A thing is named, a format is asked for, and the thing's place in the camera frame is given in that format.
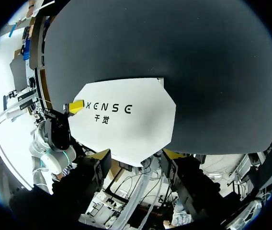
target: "blue object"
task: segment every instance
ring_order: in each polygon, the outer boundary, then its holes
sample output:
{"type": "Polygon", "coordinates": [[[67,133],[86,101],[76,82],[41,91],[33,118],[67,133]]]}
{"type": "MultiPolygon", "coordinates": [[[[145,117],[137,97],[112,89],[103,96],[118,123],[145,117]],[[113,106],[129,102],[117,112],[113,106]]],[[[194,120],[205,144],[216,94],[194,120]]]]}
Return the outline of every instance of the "blue object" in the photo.
{"type": "Polygon", "coordinates": [[[10,35],[8,35],[8,37],[11,37],[11,35],[12,35],[13,31],[16,29],[16,27],[17,27],[17,24],[13,25],[10,35]]]}
{"type": "Polygon", "coordinates": [[[24,53],[23,53],[24,61],[30,58],[30,44],[31,44],[31,39],[27,38],[25,40],[24,53]]]}

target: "white paper sign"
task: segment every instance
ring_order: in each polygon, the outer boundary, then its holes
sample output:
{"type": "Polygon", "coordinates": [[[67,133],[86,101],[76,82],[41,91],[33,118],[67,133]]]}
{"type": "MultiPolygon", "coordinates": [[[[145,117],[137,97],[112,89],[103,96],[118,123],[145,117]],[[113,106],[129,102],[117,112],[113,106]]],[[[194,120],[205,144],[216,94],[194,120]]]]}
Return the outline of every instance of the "white paper sign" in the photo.
{"type": "Polygon", "coordinates": [[[141,167],[171,142],[176,105],[155,78],[88,83],[78,100],[85,107],[69,118],[71,135],[96,152],[141,167]]]}

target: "table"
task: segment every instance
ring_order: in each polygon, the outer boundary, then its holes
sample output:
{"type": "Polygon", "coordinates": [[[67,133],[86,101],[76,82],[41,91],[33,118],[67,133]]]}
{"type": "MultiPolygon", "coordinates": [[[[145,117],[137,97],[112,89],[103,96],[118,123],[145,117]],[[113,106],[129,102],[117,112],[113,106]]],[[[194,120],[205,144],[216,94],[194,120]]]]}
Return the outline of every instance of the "table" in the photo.
{"type": "Polygon", "coordinates": [[[45,39],[53,108],[89,82],[163,77],[168,149],[252,153],[272,141],[272,37],[237,0],[71,1],[45,39]]]}

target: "person's leg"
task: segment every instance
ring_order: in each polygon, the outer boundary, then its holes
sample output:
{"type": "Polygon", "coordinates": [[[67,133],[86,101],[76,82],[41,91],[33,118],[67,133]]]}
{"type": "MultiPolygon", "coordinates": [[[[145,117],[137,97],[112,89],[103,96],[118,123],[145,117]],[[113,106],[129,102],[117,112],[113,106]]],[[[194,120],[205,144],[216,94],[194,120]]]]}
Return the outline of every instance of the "person's leg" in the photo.
{"type": "MultiPolygon", "coordinates": [[[[42,5],[46,5],[52,0],[44,0],[42,5]]],[[[70,2],[70,0],[55,0],[55,3],[41,9],[37,15],[41,16],[55,16],[66,6],[66,4],[70,2]]]]}

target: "white wall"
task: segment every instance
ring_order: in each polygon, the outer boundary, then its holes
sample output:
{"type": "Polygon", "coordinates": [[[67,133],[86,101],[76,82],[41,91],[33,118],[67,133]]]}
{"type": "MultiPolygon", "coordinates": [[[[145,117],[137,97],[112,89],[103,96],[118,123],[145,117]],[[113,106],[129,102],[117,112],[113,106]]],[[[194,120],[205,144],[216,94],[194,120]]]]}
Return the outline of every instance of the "white wall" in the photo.
{"type": "MultiPolygon", "coordinates": [[[[3,95],[14,90],[10,63],[14,58],[14,51],[22,47],[23,31],[24,28],[14,31],[11,38],[8,34],[0,37],[0,113],[3,111],[3,95]]],[[[32,140],[30,132],[33,129],[35,129],[34,118],[28,113],[18,117],[14,122],[6,120],[0,125],[0,156],[16,178],[27,188],[29,184],[33,184],[31,154],[28,150],[32,140]]]]}

